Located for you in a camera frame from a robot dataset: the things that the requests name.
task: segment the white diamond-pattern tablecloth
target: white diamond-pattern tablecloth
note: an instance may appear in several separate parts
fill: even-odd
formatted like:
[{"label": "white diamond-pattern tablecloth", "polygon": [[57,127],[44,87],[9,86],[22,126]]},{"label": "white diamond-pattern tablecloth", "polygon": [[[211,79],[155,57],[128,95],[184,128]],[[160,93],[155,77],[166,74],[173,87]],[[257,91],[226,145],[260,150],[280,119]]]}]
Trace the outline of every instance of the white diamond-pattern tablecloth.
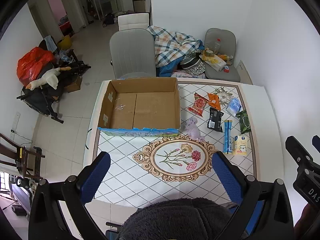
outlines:
[{"label": "white diamond-pattern tablecloth", "polygon": [[[207,92],[223,87],[232,96],[239,98],[236,87],[226,85],[200,85],[179,84],[180,106],[181,106],[181,129],[184,131],[184,123],[190,117],[196,117],[197,126],[205,141],[213,144],[217,150],[223,150],[224,133],[216,132],[207,128],[210,106],[207,105],[203,116],[198,116],[188,110],[194,103],[194,93],[206,97]],[[239,120],[230,116],[226,106],[221,105],[224,112],[222,121],[232,120],[231,141],[236,135],[240,135]],[[143,146],[156,140],[156,137],[120,137],[108,136],[100,133],[98,153],[108,152],[111,156],[111,166],[103,182],[100,184],[95,199],[130,207],[145,207],[156,203],[177,198],[204,197],[215,201],[217,204],[226,203],[230,198],[221,184],[217,174],[212,169],[204,176],[199,176],[193,182],[165,182],[161,178],[154,177],[132,158],[133,155],[142,150]],[[237,165],[245,175],[253,175],[252,145],[248,141],[247,156],[226,155],[232,164]]]}]

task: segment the gray chair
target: gray chair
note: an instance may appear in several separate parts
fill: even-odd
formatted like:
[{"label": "gray chair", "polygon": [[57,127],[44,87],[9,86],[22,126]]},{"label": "gray chair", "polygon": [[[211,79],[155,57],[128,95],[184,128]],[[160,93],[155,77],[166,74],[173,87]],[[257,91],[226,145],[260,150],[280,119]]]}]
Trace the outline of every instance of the gray chair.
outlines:
[{"label": "gray chair", "polygon": [[155,44],[145,29],[116,32],[109,42],[116,79],[156,77]]},{"label": "gray chair", "polygon": [[[221,30],[217,28],[209,29],[204,38],[205,48],[212,49],[217,39],[221,40],[219,53],[234,57],[236,54],[235,35],[231,31],[227,31],[227,30]],[[229,67],[228,73],[224,72],[223,70],[216,71],[215,69],[210,67],[207,63],[204,63],[205,76],[209,79],[240,82],[240,76],[238,74],[238,71],[233,66],[233,59],[231,60],[231,62],[232,62],[232,65],[228,66]]]}]

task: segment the plastic bottle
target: plastic bottle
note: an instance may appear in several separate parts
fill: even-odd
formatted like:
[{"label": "plastic bottle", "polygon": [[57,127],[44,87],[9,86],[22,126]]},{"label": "plastic bottle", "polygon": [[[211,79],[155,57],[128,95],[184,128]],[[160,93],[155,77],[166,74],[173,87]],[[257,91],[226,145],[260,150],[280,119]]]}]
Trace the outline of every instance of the plastic bottle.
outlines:
[{"label": "plastic bottle", "polygon": [[217,39],[217,41],[214,43],[213,52],[217,55],[220,49],[220,39]]}]

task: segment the pink wall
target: pink wall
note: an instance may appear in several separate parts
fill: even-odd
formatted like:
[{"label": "pink wall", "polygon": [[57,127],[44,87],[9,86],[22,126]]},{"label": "pink wall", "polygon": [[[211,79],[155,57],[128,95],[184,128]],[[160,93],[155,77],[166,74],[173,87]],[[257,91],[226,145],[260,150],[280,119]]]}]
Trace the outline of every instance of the pink wall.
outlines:
[{"label": "pink wall", "polygon": [[48,0],[48,1],[49,1],[51,10],[53,12],[53,16],[58,23],[60,19],[67,14],[63,7],[62,1],[61,0]]}]

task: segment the cardboard box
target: cardboard box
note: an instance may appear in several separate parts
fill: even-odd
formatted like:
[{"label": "cardboard box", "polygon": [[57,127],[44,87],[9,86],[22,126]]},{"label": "cardboard box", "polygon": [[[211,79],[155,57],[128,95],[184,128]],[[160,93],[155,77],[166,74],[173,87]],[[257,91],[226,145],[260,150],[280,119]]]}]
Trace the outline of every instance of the cardboard box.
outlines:
[{"label": "cardboard box", "polygon": [[98,129],[114,136],[177,136],[180,120],[176,78],[111,80]]},{"label": "cardboard box", "polygon": [[81,88],[81,82],[82,82],[82,77],[76,76],[74,81],[70,85],[64,87],[64,90],[67,91],[68,93],[78,91]]}]

